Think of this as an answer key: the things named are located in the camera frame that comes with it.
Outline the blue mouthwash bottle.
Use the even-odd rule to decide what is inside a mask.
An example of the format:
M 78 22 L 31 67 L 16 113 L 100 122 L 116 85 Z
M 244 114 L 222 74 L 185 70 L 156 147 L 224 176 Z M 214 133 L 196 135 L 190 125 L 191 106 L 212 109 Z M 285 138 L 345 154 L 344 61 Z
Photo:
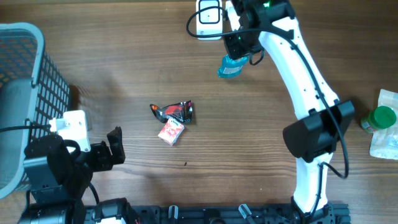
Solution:
M 219 78 L 234 78 L 241 74 L 243 67 L 248 62 L 248 57 L 233 60 L 229 55 L 222 59 L 221 67 L 218 69 Z

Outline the black red snack packet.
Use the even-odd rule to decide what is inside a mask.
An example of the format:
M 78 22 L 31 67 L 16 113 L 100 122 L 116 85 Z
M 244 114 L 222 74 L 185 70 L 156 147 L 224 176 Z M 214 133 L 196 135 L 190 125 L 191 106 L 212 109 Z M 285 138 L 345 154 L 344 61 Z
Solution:
M 150 104 L 150 109 L 161 123 L 166 123 L 170 118 L 176 119 L 180 123 L 189 123 L 192 121 L 193 117 L 191 100 L 168 105 L 162 108 L 157 105 Z

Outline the green lid jar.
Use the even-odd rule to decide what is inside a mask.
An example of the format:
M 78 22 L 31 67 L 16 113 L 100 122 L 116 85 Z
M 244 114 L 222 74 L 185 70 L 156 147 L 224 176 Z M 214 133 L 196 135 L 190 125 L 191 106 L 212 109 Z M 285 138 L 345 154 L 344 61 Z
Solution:
M 361 119 L 361 127 L 369 132 L 390 128 L 397 121 L 394 110 L 388 106 L 379 106 Z

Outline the beige paper pouch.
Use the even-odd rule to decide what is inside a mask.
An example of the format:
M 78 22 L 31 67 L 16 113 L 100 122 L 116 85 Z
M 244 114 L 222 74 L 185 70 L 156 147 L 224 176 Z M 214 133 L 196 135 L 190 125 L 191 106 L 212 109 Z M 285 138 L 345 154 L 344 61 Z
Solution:
M 389 107 L 397 115 L 397 93 L 381 89 L 378 105 Z M 397 121 L 391 127 L 373 134 L 369 154 L 381 159 L 397 160 Z

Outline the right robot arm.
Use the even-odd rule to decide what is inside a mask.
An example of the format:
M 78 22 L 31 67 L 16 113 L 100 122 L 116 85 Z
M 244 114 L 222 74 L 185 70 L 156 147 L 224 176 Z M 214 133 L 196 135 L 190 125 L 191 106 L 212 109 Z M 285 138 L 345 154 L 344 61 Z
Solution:
M 296 121 L 283 130 L 297 171 L 288 222 L 349 223 L 348 206 L 328 201 L 326 181 L 337 145 L 345 145 L 352 102 L 340 101 L 322 77 L 288 1 L 227 1 L 225 9 L 232 29 L 224 38 L 228 55 L 268 54 L 292 100 Z

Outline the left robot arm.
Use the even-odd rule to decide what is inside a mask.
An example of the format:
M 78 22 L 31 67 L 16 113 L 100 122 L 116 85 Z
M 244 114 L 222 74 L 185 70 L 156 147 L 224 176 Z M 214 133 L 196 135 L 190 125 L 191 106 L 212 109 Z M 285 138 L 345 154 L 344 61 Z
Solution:
M 81 198 L 93 174 L 125 161 L 122 129 L 108 133 L 107 142 L 82 150 L 76 140 L 51 134 L 32 141 L 24 150 L 24 170 L 35 203 L 28 203 L 19 223 L 84 223 Z

